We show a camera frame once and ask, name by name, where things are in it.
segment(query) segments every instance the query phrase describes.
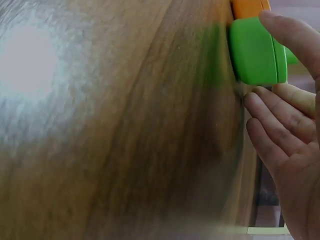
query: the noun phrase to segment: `yellow object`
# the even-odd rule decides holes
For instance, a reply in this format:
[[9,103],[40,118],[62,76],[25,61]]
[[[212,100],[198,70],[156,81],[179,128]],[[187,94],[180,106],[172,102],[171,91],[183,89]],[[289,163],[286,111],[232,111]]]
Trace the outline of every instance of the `yellow object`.
[[233,0],[235,19],[257,17],[262,10],[271,10],[268,0]]

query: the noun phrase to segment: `finger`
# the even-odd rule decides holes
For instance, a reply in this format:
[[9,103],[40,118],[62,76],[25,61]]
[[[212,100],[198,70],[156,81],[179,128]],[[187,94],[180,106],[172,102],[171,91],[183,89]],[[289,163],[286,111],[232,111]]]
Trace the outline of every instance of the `finger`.
[[298,139],[308,144],[317,139],[316,123],[301,111],[264,87],[253,89],[278,121]]
[[272,176],[276,176],[277,169],[288,159],[288,156],[270,139],[258,119],[249,119],[246,123],[246,129],[264,165],[268,168]]
[[271,11],[262,11],[259,18],[270,34],[288,47],[317,79],[320,76],[320,33],[302,21]]
[[314,93],[287,83],[274,85],[272,92],[308,117],[316,118],[316,95]]
[[295,154],[306,144],[286,129],[271,113],[261,98],[251,92],[244,99],[244,105],[252,117],[258,119],[270,139],[288,156]]

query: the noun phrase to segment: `hand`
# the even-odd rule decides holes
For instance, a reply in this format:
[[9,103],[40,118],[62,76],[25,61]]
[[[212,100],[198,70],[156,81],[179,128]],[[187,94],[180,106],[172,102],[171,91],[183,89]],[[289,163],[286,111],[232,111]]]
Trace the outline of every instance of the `hand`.
[[298,57],[316,95],[289,84],[257,87],[244,100],[247,131],[276,185],[287,227],[296,240],[320,238],[320,34],[307,24],[260,14],[265,28]]

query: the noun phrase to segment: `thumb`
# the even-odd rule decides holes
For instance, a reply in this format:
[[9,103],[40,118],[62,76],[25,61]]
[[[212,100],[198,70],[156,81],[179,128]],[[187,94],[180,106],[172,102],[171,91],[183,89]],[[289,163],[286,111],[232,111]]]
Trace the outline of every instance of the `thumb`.
[[308,69],[320,85],[320,33],[305,22],[262,11],[259,19],[266,30]]

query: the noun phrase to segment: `green cap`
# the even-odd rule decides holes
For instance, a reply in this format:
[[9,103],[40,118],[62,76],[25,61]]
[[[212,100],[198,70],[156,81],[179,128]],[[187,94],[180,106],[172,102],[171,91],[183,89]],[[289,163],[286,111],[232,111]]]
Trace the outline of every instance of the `green cap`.
[[273,85],[288,79],[286,50],[258,17],[235,20],[230,27],[230,53],[237,77],[248,85]]

